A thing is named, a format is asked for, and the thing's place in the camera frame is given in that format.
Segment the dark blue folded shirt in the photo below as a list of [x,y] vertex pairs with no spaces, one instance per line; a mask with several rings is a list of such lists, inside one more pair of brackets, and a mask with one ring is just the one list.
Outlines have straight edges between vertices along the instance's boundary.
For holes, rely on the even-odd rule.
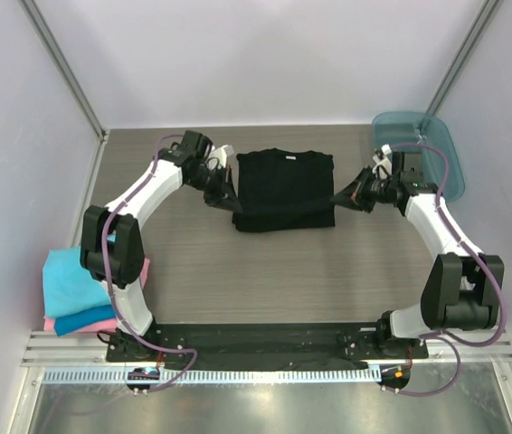
[[109,331],[116,326],[117,319],[111,305],[92,307],[53,320],[53,330],[57,336]]

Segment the left frame post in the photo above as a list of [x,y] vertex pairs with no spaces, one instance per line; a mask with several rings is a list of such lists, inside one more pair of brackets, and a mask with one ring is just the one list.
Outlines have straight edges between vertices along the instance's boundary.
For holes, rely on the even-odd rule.
[[74,74],[61,46],[43,16],[38,4],[34,0],[19,0],[18,4],[29,19],[31,26],[41,40],[43,47],[51,58],[55,68],[60,73],[64,83],[69,88],[82,114],[88,121],[90,128],[100,142],[106,137],[106,129],[91,106],[87,95]]

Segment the black t shirt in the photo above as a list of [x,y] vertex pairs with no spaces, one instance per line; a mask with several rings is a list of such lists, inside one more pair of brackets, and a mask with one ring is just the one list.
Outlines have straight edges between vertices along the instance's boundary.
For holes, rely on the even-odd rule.
[[318,151],[278,148],[237,155],[239,232],[325,229],[336,225],[334,159]]

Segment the right frame post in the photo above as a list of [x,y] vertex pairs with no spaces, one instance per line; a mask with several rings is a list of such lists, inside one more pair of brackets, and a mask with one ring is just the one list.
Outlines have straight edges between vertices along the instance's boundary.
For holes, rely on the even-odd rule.
[[436,115],[439,112],[502,4],[502,0],[484,0],[481,3],[480,9],[466,31],[458,50],[450,62],[449,68],[444,73],[440,84],[433,94],[431,102],[426,109],[427,114]]

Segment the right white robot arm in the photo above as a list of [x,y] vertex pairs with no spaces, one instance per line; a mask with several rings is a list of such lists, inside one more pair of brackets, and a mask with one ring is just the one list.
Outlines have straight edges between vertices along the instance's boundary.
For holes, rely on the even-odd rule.
[[397,356],[407,341],[448,336],[468,347],[491,346],[504,334],[507,313],[502,296],[505,271],[498,255],[488,255],[465,235],[450,215],[444,183],[426,182],[423,145],[382,146],[374,165],[331,201],[349,210],[370,213],[379,204],[395,207],[421,235],[433,264],[420,301],[386,312],[377,323],[376,351]]

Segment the teal plastic bin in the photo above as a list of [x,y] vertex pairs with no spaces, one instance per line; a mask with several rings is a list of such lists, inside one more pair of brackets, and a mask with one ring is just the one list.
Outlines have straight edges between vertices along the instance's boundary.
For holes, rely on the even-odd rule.
[[450,131],[439,118],[416,111],[389,111],[372,121],[375,146],[389,145],[395,152],[422,154],[427,183],[440,185],[447,178],[443,195],[456,202],[465,192],[464,177]]

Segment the light blue folded shirt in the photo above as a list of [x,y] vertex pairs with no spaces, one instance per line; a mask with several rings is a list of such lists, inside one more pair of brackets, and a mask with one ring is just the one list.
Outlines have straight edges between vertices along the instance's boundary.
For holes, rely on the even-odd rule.
[[56,319],[110,305],[101,283],[80,264],[81,247],[50,250],[43,264],[45,316]]

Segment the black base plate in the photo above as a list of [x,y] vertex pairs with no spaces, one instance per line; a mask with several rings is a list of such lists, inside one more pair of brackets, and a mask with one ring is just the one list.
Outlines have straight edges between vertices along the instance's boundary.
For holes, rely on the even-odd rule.
[[197,371],[339,371],[363,369],[374,360],[429,356],[425,344],[394,338],[378,322],[162,324],[145,338],[164,348],[195,349]]

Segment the frame post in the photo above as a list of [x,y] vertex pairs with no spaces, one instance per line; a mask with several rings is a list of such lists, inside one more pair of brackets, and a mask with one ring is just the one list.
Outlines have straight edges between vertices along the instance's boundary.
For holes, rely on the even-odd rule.
[[458,50],[450,62],[449,68],[444,73],[440,84],[433,94],[431,102],[426,109],[427,114],[436,115],[439,112],[502,4],[502,0],[484,0],[481,3],[480,9],[466,31]]
[[18,4],[29,19],[31,26],[41,40],[43,47],[51,58],[55,68],[60,73],[64,83],[69,88],[82,114],[88,121],[90,128],[100,142],[106,137],[106,129],[91,106],[87,95],[74,74],[61,46],[43,16],[38,4],[34,0],[19,0]]

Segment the aluminium extrusion rail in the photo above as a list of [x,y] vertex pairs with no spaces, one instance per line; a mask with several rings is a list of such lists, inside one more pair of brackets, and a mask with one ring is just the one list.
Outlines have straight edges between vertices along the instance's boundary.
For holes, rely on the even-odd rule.
[[[506,334],[491,346],[471,347],[446,336],[455,345],[463,363],[512,363],[512,344]],[[100,366],[105,361],[107,346],[94,334],[32,332],[24,349],[22,367]]]

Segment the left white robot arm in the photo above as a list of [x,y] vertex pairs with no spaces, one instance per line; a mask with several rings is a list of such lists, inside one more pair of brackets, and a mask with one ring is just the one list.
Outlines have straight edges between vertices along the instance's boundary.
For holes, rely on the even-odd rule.
[[145,262],[141,231],[156,209],[183,186],[201,192],[209,207],[242,209],[232,180],[232,146],[215,146],[192,130],[169,140],[171,145],[157,147],[144,173],[124,193],[83,214],[80,264],[103,287],[118,321],[108,341],[110,361],[145,362],[163,351],[140,281]]

